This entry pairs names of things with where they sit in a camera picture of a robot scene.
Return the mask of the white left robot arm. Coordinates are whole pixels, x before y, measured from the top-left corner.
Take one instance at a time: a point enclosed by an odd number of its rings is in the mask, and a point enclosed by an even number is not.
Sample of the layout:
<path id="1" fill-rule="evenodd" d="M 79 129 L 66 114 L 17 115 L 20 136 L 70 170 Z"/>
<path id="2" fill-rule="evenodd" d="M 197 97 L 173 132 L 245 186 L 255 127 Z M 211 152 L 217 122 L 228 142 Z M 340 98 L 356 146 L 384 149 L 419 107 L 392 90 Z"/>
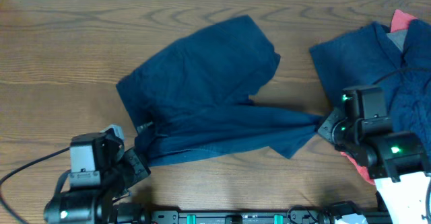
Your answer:
<path id="1" fill-rule="evenodd" d="M 150 175 L 144 156 L 130 148 L 117 160 L 115 151 L 72 147 L 70 157 L 71 170 L 45 206 L 47 223 L 149 223 L 140 204 L 118 203 Z"/>

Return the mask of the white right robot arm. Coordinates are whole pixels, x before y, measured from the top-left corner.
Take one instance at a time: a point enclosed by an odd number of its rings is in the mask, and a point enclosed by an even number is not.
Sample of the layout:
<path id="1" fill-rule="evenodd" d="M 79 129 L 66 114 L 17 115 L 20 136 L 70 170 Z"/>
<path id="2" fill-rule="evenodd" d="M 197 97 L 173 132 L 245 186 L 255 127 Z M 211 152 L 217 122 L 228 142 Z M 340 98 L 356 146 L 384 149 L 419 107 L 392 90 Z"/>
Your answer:
<path id="1" fill-rule="evenodd" d="M 363 167 L 392 223 L 430 222 L 430 162 L 419 137 L 396 133 L 383 107 L 336 108 L 317 129 Z"/>

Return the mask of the navy blue shorts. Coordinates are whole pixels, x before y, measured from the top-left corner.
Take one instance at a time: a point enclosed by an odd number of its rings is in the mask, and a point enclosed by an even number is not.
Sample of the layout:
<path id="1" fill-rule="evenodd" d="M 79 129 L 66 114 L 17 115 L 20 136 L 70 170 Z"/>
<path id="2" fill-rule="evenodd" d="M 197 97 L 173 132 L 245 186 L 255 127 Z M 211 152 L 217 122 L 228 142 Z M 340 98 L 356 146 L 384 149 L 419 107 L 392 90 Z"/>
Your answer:
<path id="1" fill-rule="evenodd" d="M 280 55 L 247 15 L 208 26 L 161 50 L 117 83 L 151 166 L 270 147 L 290 158 L 320 116 L 252 101 Z"/>

